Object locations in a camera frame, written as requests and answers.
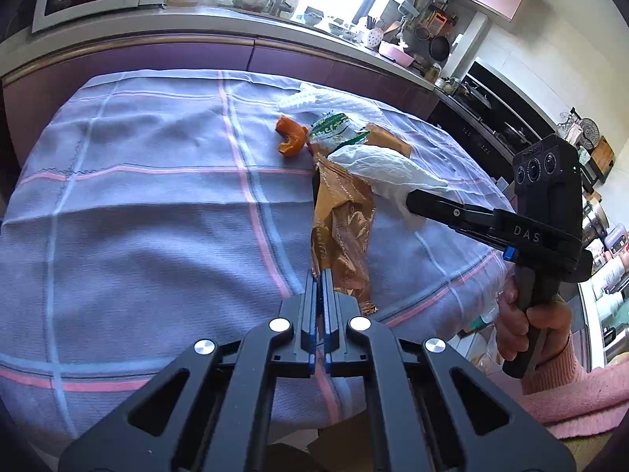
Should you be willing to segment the person's right hand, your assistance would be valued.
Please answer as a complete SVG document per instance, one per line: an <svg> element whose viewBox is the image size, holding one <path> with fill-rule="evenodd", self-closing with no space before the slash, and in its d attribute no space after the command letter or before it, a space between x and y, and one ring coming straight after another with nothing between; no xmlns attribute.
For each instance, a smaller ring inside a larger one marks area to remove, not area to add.
<svg viewBox="0 0 629 472"><path fill-rule="evenodd" d="M565 350L572 328L572 308L557 295L547 304L522 311L517 307L518 288L515 277L505 280L498 295L497 346L501 357L513 361L518 353L529 350L532 328L547 331L546 341L539 356L544 364L557 358Z"/></svg>

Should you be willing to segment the pink sweater forearm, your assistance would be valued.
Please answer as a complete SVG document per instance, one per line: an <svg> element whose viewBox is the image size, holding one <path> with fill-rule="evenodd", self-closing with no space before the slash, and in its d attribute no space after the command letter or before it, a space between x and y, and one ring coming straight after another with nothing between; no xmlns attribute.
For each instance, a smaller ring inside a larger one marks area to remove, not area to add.
<svg viewBox="0 0 629 472"><path fill-rule="evenodd" d="M520 385L516 402L560 440L608 433L627 415L628 360L587 373L572 343Z"/></svg>

